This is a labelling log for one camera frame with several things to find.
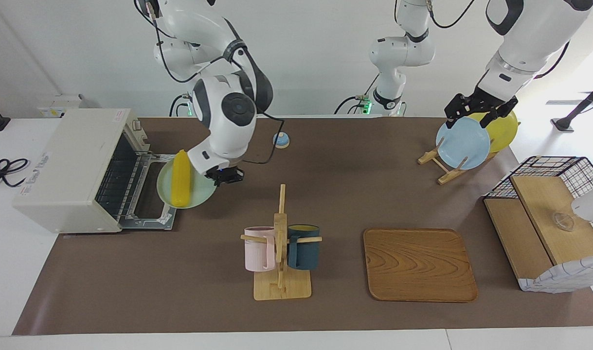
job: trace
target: white wall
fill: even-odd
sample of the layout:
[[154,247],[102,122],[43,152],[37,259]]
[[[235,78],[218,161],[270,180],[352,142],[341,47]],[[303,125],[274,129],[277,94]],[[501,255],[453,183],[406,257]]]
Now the white wall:
[[[432,26],[434,61],[406,69],[407,115],[442,115],[455,93],[472,92],[502,41],[485,20],[486,2],[478,0],[452,29]],[[365,91],[377,72],[368,59],[370,44],[403,35],[393,5],[392,0],[218,0],[215,7],[271,79],[270,112],[290,115],[332,113],[345,97]],[[436,0],[434,6],[439,22],[449,23],[465,2]],[[166,115],[182,91],[154,62],[153,30],[132,0],[0,0],[0,15],[18,38],[9,44],[14,39],[0,32],[4,114],[36,116],[36,96],[53,89],[45,76],[62,93],[82,93],[94,106],[131,107],[141,116]],[[45,73],[18,58],[18,42]],[[563,67],[575,67],[592,48],[593,14]]]

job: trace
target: plate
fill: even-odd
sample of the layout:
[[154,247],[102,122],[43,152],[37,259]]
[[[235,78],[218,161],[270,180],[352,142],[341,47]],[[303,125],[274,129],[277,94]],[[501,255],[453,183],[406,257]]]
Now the plate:
[[454,124],[452,129],[448,129],[444,123],[439,128],[435,144],[439,144],[441,138],[444,139],[439,147],[439,156],[454,169],[461,165],[465,157],[469,159],[463,164],[461,170],[476,168],[489,155],[489,133],[482,129],[480,122],[474,119],[463,117]]
[[[469,117],[480,122],[487,113],[474,113]],[[519,130],[519,121],[517,115],[512,111],[509,115],[504,118],[497,118],[487,125],[487,132],[491,139],[490,152],[499,152],[502,149],[508,147],[510,143],[515,139]]]
[[156,189],[158,189],[158,197],[165,202],[167,205],[178,209],[188,209],[199,206],[203,202],[207,201],[214,191],[214,181],[207,177],[197,173],[197,171],[190,166],[190,202],[187,206],[176,207],[171,204],[171,177],[173,175],[173,162],[170,160],[167,162],[160,173],[158,174],[158,181],[156,181]]

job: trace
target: white cloth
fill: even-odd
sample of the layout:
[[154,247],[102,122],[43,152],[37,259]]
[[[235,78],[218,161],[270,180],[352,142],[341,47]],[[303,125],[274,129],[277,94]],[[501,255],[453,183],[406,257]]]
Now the white cloth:
[[524,292],[567,293],[593,286],[593,257],[559,264],[538,279],[519,279]]

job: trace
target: green light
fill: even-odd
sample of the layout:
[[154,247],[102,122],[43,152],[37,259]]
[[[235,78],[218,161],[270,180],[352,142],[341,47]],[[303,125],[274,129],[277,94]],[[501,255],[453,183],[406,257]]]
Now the green light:
[[363,106],[363,113],[364,114],[370,114],[370,111],[372,111],[372,102],[370,102],[370,100],[365,100],[365,106]]

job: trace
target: brown table mat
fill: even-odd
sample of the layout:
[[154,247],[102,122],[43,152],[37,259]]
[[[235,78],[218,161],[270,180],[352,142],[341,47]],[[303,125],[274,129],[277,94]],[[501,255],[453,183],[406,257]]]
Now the brown table mat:
[[[559,295],[519,290],[479,199],[517,165],[509,149],[445,186],[436,184],[442,175],[436,165],[418,166],[442,123],[288,120],[289,148],[267,165],[241,163],[245,181],[180,210],[173,231],[59,236],[14,334],[593,326],[590,288]],[[156,153],[175,153],[207,134],[192,119],[147,119],[143,126]],[[267,157],[276,127],[258,122],[247,157]],[[312,297],[258,302],[239,236],[248,226],[272,224],[282,182],[289,223],[321,228],[320,265],[312,272]],[[478,299],[374,300],[361,239],[366,228],[456,230]]]

